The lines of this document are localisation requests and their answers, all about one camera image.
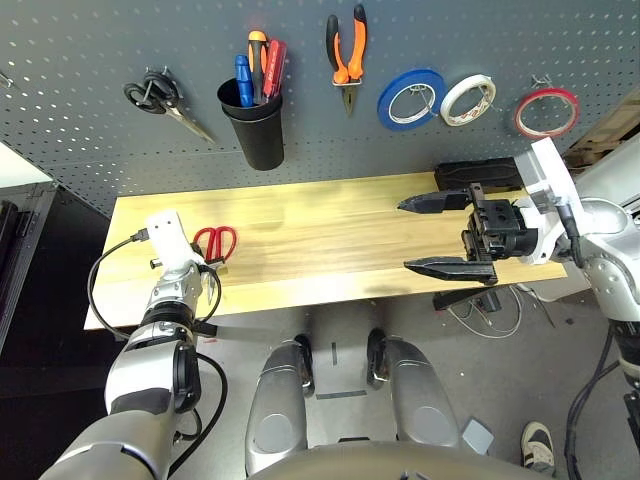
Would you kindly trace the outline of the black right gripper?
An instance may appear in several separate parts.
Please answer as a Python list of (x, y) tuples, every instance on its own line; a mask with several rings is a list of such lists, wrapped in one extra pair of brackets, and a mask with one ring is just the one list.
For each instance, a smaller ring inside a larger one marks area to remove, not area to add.
[(479, 282), (495, 285), (497, 260), (531, 254), (538, 230), (529, 228), (517, 206), (506, 199), (487, 200), (479, 183), (468, 189), (444, 190), (411, 196), (397, 208), (417, 214), (439, 214), (464, 210), (472, 203), (467, 228), (461, 238), (467, 260), (460, 257), (427, 257), (404, 262), (404, 267), (423, 276), (444, 281)]

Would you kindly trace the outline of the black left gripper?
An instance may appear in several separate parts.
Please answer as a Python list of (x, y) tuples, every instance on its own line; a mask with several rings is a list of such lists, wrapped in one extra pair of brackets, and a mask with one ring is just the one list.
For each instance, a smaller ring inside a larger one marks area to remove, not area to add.
[(203, 249), (197, 243), (193, 243), (192, 244), (192, 250), (195, 252), (196, 255), (198, 255), (198, 256), (200, 256), (202, 258), (202, 260), (200, 261), (201, 265), (205, 265), (205, 266), (208, 266), (210, 268), (219, 268), (223, 264), (223, 258), (222, 257), (209, 258), (207, 256), (206, 250)]

